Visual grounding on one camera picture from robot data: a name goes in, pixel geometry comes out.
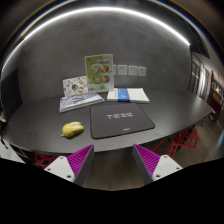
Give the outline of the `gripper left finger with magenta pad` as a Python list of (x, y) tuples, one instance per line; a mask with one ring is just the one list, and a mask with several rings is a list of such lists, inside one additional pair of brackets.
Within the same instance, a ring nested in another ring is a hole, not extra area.
[(82, 186), (93, 157), (94, 145), (91, 144), (69, 156), (59, 156), (45, 168), (45, 171)]

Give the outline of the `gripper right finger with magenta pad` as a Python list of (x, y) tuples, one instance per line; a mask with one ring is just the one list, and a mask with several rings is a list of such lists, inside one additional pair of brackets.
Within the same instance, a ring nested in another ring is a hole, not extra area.
[(132, 154), (145, 185), (182, 169), (170, 156), (159, 156), (137, 144), (133, 145)]

